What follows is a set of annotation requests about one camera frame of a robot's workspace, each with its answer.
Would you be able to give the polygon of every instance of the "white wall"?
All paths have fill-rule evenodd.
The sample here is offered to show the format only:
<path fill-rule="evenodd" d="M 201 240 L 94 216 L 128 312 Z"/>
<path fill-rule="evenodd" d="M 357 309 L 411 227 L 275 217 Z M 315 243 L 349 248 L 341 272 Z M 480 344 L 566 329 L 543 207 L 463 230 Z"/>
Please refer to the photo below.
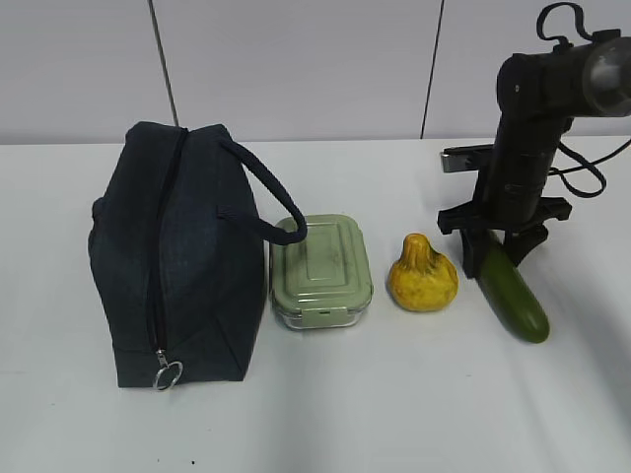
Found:
<path fill-rule="evenodd" d="M 3 0 L 0 144 L 120 142 L 170 120 L 147 3 Z"/>
<path fill-rule="evenodd" d="M 547 51 L 547 0 L 446 0 L 425 137 L 492 136 L 495 77 Z M 631 2 L 590 0 L 588 30 L 631 34 Z M 155 0 L 182 126 L 239 140 L 418 138 L 441 0 Z M 570 33 L 571 11 L 549 30 Z M 4 0 L 0 144 L 120 142 L 172 122 L 146 0 Z M 629 134 L 631 118 L 575 133 Z"/>

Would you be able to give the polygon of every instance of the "metal ring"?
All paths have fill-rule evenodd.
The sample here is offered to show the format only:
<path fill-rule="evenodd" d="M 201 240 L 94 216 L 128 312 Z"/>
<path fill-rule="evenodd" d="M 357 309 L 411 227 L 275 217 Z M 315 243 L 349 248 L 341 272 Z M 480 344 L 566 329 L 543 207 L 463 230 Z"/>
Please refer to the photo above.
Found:
<path fill-rule="evenodd" d="M 158 383 L 160 382 L 160 378 L 162 377 L 162 375 L 165 372 L 169 371 L 172 367 L 177 367 L 177 374 L 171 380 L 171 383 L 166 384 L 164 386 L 159 386 Z M 154 377 L 154 389 L 157 389 L 159 391 L 165 391 L 171 387 L 174 387 L 175 384 L 179 381 L 179 378 L 181 377 L 181 374 L 183 371 L 184 371 L 184 365 L 182 364 L 182 362 L 170 362 L 168 365 L 161 367 L 156 373 L 156 377 Z"/>

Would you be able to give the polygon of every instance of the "black clamp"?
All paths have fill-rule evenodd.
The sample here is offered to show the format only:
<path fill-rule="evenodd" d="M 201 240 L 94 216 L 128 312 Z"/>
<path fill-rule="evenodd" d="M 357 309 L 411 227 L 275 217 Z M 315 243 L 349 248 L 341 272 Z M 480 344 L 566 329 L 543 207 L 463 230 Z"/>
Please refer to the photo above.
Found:
<path fill-rule="evenodd" d="M 482 189 L 488 174 L 492 145 L 447 148 L 441 154 L 444 172 L 478 170 L 473 199 L 438 214 L 438 226 L 443 235 L 459 230 L 462 239 L 462 269 L 467 278 L 476 278 L 486 257 L 491 237 L 489 230 L 505 232 L 503 247 L 513 264 L 522 260 L 548 236 L 543 222 L 549 219 L 568 220 L 572 206 L 562 197 L 541 197 L 530 220 L 522 224 L 494 222 L 485 217 Z"/>

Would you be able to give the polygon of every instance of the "container lid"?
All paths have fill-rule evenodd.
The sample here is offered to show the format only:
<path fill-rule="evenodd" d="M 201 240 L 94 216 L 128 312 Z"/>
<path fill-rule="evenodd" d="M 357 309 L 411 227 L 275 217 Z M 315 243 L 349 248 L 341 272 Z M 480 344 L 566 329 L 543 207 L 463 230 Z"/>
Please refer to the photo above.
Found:
<path fill-rule="evenodd" d="M 278 223 L 293 231 L 294 219 Z M 307 216 L 307 238 L 288 246 L 270 245 L 272 299 L 297 316 L 364 309 L 373 295 L 364 238 L 344 215 Z"/>

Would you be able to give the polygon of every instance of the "zipper pull ring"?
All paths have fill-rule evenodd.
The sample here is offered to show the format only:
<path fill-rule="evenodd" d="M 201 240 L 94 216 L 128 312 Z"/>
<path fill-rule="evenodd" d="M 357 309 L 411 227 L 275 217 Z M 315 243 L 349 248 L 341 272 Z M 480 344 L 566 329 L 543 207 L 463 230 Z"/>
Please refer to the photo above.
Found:
<path fill-rule="evenodd" d="M 159 391 L 165 391 L 171 387 L 174 387 L 175 384 L 179 381 L 182 372 L 184 371 L 184 364 L 182 362 L 168 362 L 167 354 L 164 350 L 158 350 L 156 352 L 156 356 L 158 357 L 158 363 L 160 363 L 160 369 L 156 372 L 156 377 L 154 377 L 154 389 Z M 170 370 L 177 369 L 177 373 L 171 379 L 169 384 L 160 385 L 160 378 L 165 372 Z"/>

